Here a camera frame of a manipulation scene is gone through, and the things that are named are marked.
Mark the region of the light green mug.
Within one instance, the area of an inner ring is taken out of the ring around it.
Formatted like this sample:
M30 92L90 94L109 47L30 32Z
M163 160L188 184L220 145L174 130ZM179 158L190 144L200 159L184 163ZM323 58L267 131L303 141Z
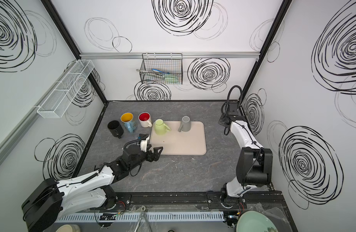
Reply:
M170 127L162 119L157 119L154 123L154 131L157 135L164 135L170 132Z

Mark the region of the white mug red inside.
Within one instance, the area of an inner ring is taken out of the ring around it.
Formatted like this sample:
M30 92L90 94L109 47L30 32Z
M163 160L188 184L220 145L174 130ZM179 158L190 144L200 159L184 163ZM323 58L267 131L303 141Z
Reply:
M148 127L152 127L153 123L152 123L152 119L151 119L151 115L148 112L143 112L138 116L140 125L143 128L148 128Z

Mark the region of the beige plastic tray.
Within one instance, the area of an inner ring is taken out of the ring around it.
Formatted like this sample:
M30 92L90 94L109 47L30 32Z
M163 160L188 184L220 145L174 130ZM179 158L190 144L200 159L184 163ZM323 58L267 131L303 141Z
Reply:
M188 155L202 156L206 154L207 146L205 139L204 124L200 121L193 121L188 132L179 132L179 121L166 121L170 127L164 135L158 135L155 128L152 128L150 144L152 148L162 147L162 155Z

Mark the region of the grey mug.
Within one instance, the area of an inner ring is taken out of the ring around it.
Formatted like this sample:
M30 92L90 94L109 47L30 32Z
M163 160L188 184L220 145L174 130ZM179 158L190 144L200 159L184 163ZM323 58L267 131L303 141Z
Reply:
M191 121L189 116L184 116L178 128L179 132L189 132L191 130Z

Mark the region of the blue butterfly mug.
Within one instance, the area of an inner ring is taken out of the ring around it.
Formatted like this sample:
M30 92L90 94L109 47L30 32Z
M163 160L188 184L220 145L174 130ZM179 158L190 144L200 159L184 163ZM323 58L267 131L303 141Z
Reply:
M132 113L124 113L120 119L121 119L123 125L125 126L125 128L127 129L127 131L130 133L134 133L134 131L137 128L137 124L134 120L133 114Z

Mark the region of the black mug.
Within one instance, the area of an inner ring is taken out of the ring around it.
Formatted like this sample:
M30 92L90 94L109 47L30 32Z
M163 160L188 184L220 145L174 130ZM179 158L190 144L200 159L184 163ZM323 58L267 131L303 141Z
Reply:
M107 128L114 137L118 139L122 138L122 135L124 134L124 130L119 121L113 120L109 122L107 124Z

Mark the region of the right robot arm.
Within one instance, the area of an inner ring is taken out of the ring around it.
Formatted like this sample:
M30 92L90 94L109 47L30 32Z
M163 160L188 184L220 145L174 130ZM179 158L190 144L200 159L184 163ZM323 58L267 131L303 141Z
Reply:
M264 148L249 128L241 110L242 88L234 85L221 107L219 124L224 126L224 134L233 134L240 147L240 155L234 179L221 189L221 204L232 208L231 199L243 198L252 189L271 184L273 153Z

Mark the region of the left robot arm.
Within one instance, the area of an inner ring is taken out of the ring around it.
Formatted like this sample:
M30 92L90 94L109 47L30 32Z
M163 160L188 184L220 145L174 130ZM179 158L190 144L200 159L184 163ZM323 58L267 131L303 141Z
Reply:
M23 221L30 232L42 232L56 220L90 208L116 205L114 184L128 177L144 161L158 161L163 147L153 147L149 134L127 142L123 154L91 173L65 180L45 179L22 204Z

